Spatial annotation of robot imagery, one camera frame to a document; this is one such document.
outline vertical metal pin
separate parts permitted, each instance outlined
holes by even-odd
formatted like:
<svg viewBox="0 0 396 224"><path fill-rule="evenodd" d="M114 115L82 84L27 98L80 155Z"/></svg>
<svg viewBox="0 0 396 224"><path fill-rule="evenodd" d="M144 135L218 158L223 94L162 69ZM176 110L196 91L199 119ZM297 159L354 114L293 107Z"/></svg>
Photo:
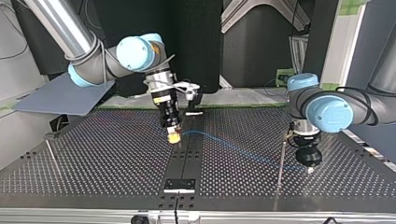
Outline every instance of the vertical metal pin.
<svg viewBox="0 0 396 224"><path fill-rule="evenodd" d="M277 175L277 188L278 189L282 186L282 174L283 174L283 164L285 162L286 144L287 144L286 140L283 140L282 150L280 152L279 174Z"/></svg>
<svg viewBox="0 0 396 224"><path fill-rule="evenodd" d="M56 160L55 155L53 154L52 151L52 147L50 146L50 141L48 139L46 139L46 144L47 144L47 148L49 149L50 156L52 157L53 160Z"/></svg>

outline black bracket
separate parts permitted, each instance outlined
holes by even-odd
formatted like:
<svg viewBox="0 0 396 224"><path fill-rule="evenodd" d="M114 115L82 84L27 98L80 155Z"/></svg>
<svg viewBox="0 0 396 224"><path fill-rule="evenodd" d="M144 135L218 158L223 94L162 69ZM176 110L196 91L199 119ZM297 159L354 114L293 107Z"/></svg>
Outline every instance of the black bracket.
<svg viewBox="0 0 396 224"><path fill-rule="evenodd" d="M164 193L194 193L195 179L167 179L165 182Z"/></svg>

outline metal clamp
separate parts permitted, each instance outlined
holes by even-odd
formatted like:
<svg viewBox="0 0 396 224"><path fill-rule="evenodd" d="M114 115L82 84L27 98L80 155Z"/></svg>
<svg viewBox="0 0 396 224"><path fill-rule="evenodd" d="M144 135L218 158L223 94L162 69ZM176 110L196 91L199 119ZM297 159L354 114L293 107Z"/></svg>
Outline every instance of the metal clamp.
<svg viewBox="0 0 396 224"><path fill-rule="evenodd" d="M296 4L297 0L233 0L221 15L221 32L227 33L251 9L260 5L274 7L286 20L292 23ZM294 27L298 31L302 31L310 22L301 6L297 6Z"/></svg>
<svg viewBox="0 0 396 224"><path fill-rule="evenodd" d="M188 101L192 101L194 99L194 97L198 94L198 90L201 88L197 84L190 83L190 82L185 82L185 81L181 81L181 82L175 83L173 86L175 88L184 88L184 89L186 89L184 91L184 93L186 95L186 100L188 100Z"/></svg>

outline robot end effector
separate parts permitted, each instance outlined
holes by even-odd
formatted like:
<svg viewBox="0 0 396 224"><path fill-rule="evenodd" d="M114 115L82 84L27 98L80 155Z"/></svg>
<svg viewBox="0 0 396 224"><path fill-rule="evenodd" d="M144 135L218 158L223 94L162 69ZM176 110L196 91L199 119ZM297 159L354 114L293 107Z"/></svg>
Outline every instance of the robot end effector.
<svg viewBox="0 0 396 224"><path fill-rule="evenodd" d="M164 43L157 34L126 37L115 48L110 50L110 52L115 52L117 63L123 69L128 70L129 74L133 72L145 74L146 80L144 83L149 87L153 103L160 110L161 125L168 131L169 143L178 143L180 141L179 126L181 120L178 112L176 91L182 91L185 93L186 99L192 101L200 86L188 82L176 83L175 76L169 67L169 62L174 55L170 58L166 57ZM81 86L80 82L75 79L76 76L80 77L75 72L76 70L73 63L71 63L69 67L71 78L76 84ZM106 72L112 77L119 77L116 74L125 74L115 74L110 67L107 68Z"/></svg>
<svg viewBox="0 0 396 224"><path fill-rule="evenodd" d="M320 131L339 133L351 124L374 126L396 121L394 93L348 87L324 91L313 74L291 77L288 92L292 117L290 131L294 142L289 143L298 148L297 161L307 167L315 167L322 161L317 149Z"/></svg>

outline light blue joint cap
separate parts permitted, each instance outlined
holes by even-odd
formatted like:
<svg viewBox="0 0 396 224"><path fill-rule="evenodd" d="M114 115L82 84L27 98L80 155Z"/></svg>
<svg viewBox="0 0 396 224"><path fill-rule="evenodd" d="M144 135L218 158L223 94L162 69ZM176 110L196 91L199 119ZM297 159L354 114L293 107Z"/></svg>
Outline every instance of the light blue joint cap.
<svg viewBox="0 0 396 224"><path fill-rule="evenodd" d="M306 118L325 133L339 133L353 121L353 110L344 99L325 95L312 100L305 110Z"/></svg>
<svg viewBox="0 0 396 224"><path fill-rule="evenodd" d="M123 67L135 72L148 69L155 59L151 44L140 36L123 38L117 45L116 54Z"/></svg>
<svg viewBox="0 0 396 224"><path fill-rule="evenodd" d="M163 38L159 34L146 34L141 35L140 38L145 39L147 41L156 41L163 44Z"/></svg>
<svg viewBox="0 0 396 224"><path fill-rule="evenodd" d="M295 91L319 84L317 75L304 73L293 76L288 80L288 91Z"/></svg>
<svg viewBox="0 0 396 224"><path fill-rule="evenodd" d="M95 84L92 84L91 82L88 82L84 80L76 71L75 67L72 64L69 64L67 67L67 70L69 72L70 78L73 80L73 82L80 86L80 87L91 87L91 86L97 86Z"/></svg>

